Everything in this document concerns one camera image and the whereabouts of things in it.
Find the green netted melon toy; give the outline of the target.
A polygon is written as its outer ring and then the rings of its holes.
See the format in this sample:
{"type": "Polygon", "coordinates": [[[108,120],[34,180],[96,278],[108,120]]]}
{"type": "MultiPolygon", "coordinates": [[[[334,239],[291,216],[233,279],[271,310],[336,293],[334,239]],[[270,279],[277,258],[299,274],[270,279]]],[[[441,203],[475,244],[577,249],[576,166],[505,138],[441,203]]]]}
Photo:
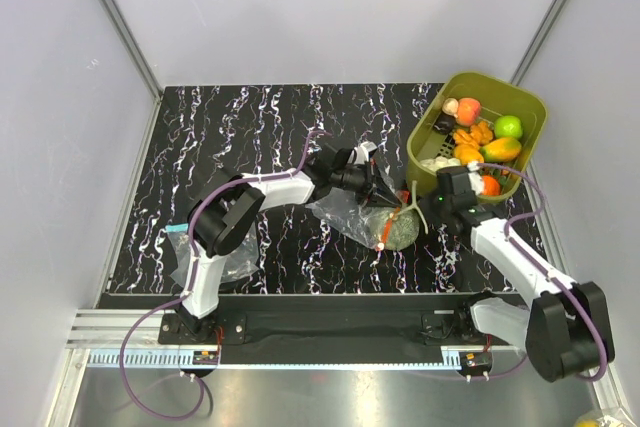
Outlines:
{"type": "Polygon", "coordinates": [[[403,250],[413,244],[421,232],[429,231],[426,217],[418,206],[416,181],[411,182],[409,200],[408,204],[389,215],[378,244],[380,249],[403,250]]]}

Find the red zip clear bag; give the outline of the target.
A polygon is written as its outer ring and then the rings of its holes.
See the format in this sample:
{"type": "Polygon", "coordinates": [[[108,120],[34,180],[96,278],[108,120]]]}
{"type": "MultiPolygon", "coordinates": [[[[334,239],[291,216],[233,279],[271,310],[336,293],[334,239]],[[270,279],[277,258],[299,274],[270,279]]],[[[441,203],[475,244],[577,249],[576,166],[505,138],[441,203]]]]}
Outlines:
{"type": "Polygon", "coordinates": [[[312,214],[348,239],[376,251],[389,215],[400,207],[362,207],[353,193],[334,189],[308,205],[312,214]]]}

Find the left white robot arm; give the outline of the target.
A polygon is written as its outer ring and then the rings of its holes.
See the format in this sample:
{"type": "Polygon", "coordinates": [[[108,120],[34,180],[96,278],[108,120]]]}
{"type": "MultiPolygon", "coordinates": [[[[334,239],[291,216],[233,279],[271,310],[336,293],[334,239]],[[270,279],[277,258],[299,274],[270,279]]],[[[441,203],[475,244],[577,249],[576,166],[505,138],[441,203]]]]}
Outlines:
{"type": "Polygon", "coordinates": [[[400,200],[375,161],[378,147],[363,142],[353,148],[326,144],[305,153],[294,169],[267,175],[221,170],[188,215],[190,266],[176,312],[181,331],[196,343],[215,333],[212,315],[227,258],[238,249],[259,213],[285,205],[316,202],[334,189],[350,192],[363,207],[396,208],[400,200]]]}

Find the olive green plastic basket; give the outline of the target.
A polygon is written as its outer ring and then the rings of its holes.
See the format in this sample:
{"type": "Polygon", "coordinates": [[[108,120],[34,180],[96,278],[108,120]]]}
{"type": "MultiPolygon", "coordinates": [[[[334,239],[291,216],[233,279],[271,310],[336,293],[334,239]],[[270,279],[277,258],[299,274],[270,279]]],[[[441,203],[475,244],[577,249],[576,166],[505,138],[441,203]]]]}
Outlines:
{"type": "Polygon", "coordinates": [[[544,103],[532,93],[481,73],[456,74],[409,135],[406,183],[425,195],[436,189],[438,171],[484,162],[480,175],[488,185],[479,199],[503,202],[521,182],[507,169],[525,170],[546,120],[544,103]]]}

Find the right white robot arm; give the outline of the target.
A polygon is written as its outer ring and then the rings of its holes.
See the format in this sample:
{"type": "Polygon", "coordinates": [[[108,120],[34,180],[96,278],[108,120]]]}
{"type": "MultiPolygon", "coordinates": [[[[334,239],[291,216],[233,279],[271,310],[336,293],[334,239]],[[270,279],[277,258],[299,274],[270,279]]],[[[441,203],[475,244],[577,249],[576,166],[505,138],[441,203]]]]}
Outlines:
{"type": "Polygon", "coordinates": [[[496,267],[525,305],[517,307],[491,292],[469,297],[454,318],[466,343],[489,335],[521,351],[546,381],[604,377],[615,358],[608,304],[593,282],[579,283],[553,267],[524,242],[496,209],[479,201],[480,164],[441,168],[435,190],[420,199],[419,211],[469,238],[472,249],[496,267]]]}

